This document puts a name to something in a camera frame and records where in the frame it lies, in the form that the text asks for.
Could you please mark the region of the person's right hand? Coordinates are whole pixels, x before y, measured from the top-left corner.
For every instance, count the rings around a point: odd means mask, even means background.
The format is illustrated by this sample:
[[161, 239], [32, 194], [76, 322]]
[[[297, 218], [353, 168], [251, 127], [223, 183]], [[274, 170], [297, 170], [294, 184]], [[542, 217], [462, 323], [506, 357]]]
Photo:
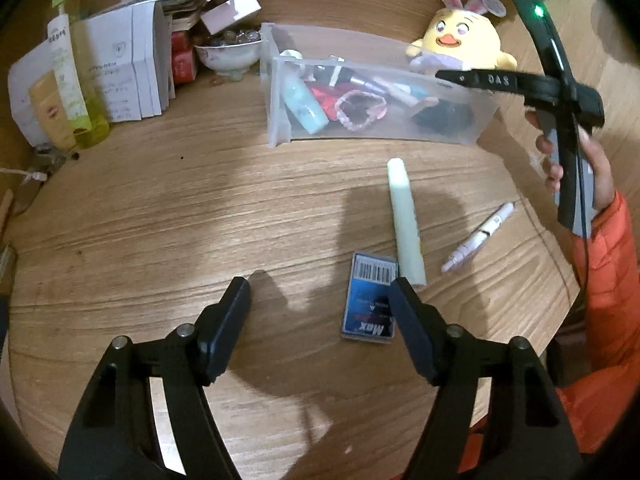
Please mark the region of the person's right hand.
[[[536, 110], [532, 108], [525, 112], [526, 120], [540, 132], [544, 130], [540, 124]], [[576, 152], [578, 161], [575, 166], [575, 176], [578, 181], [583, 181], [587, 176], [593, 180], [592, 206], [596, 211], [604, 211], [613, 203], [616, 189], [613, 180], [611, 163], [606, 156], [602, 145], [593, 139], [582, 127], [578, 128], [577, 141], [579, 143]], [[541, 163], [546, 180], [546, 187], [553, 193], [559, 192], [561, 182], [564, 180], [565, 167], [560, 160], [554, 160], [552, 154], [556, 151], [554, 143], [542, 132], [536, 137], [536, 148], [544, 155]]]

